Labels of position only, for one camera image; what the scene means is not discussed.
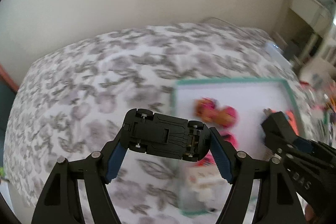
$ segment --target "floral pattern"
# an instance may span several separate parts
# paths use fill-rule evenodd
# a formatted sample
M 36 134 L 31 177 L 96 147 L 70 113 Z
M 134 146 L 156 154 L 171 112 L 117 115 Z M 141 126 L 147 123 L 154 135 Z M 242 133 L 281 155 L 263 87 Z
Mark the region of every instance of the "floral pattern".
M 46 55 L 30 67 L 11 110 L 4 148 L 10 182 L 35 206 L 59 156 L 78 160 L 100 150 L 116 136 L 130 108 L 170 114 L 179 79 L 285 78 L 306 135 L 314 139 L 297 78 L 264 50 L 269 40 L 266 32 L 253 28 L 181 23 L 114 31 Z M 118 177 L 108 185 L 121 221 L 204 223 L 179 213 L 176 177 L 170 161 L 127 152 Z M 80 192 L 85 201 L 85 191 Z M 86 223 L 93 223 L 89 212 L 83 204 Z

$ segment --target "teal tray border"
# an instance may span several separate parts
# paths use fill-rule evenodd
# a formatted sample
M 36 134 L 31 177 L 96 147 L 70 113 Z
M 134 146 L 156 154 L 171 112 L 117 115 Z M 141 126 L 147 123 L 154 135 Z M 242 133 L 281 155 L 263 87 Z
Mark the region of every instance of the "teal tray border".
M 262 83 L 262 82 L 279 82 L 285 87 L 291 104 L 293 106 L 293 113 L 296 120 L 297 129 L 299 135 L 302 138 L 306 138 L 305 128 L 302 123 L 300 110 L 297 106 L 294 93 L 289 86 L 287 80 L 282 78 L 255 78 L 255 77 L 239 77 L 239 78 L 207 78 L 207 79 L 190 79 L 179 80 L 176 82 L 176 86 L 179 85 L 195 85 L 195 84 L 218 84 L 218 83 Z M 174 88 L 171 98 L 172 115 L 175 115 L 175 102 L 176 102 L 176 89 Z

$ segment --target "bed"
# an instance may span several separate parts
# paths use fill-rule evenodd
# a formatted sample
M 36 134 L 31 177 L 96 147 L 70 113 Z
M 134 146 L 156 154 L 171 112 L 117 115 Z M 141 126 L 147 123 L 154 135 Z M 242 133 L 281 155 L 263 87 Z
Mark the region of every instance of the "bed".
M 254 28 L 181 23 L 114 31 L 46 55 L 30 67 L 11 110 L 4 147 L 8 179 L 35 206 L 59 156 L 78 160 L 101 150 L 131 108 L 170 114 L 179 79 L 284 78 L 295 94 L 306 137 L 316 139 L 297 77 L 270 58 L 264 50 L 269 40 Z M 107 186 L 122 223 L 204 222 L 205 216 L 179 213 L 172 187 L 176 176 L 169 161 L 128 152 Z M 82 181 L 79 187 L 86 223 L 93 223 Z M 214 223 L 218 214 L 207 217 Z

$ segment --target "white tray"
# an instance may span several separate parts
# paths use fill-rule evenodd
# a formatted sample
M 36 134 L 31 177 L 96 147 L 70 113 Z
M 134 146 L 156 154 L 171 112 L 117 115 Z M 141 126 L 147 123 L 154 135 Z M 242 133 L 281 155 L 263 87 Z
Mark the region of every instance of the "white tray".
M 214 98 L 219 107 L 228 105 L 237 110 L 238 123 L 229 131 L 236 136 L 238 150 L 247 152 L 252 158 L 261 160 L 267 150 L 260 125 L 265 119 L 264 108 L 293 111 L 299 134 L 304 137 L 299 110 L 286 80 L 243 78 L 178 81 L 173 97 L 174 115 L 199 120 L 194 116 L 194 105 L 195 100 L 202 97 Z M 221 130 L 218 125 L 207 125 Z

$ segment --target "silver screw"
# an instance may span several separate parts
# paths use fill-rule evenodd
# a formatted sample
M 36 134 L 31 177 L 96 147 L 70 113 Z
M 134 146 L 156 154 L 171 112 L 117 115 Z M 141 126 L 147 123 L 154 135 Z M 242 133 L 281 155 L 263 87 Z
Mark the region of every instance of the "silver screw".
M 92 152 L 91 157 L 92 158 L 99 158 L 100 157 L 100 152 L 99 151 Z
M 279 163 L 280 163 L 280 160 L 279 160 L 278 158 L 276 158 L 276 157 L 273 157 L 273 158 L 272 158 L 272 163 L 274 163 L 274 164 L 279 164 Z
M 245 158 L 246 157 L 246 153 L 244 152 L 244 151 L 238 151 L 237 152 L 237 156 L 239 157 L 239 158 Z
M 58 162 L 59 164 L 62 164 L 62 163 L 65 162 L 65 158 L 64 158 L 63 156 L 59 156 L 58 159 L 57 159 L 57 162 Z

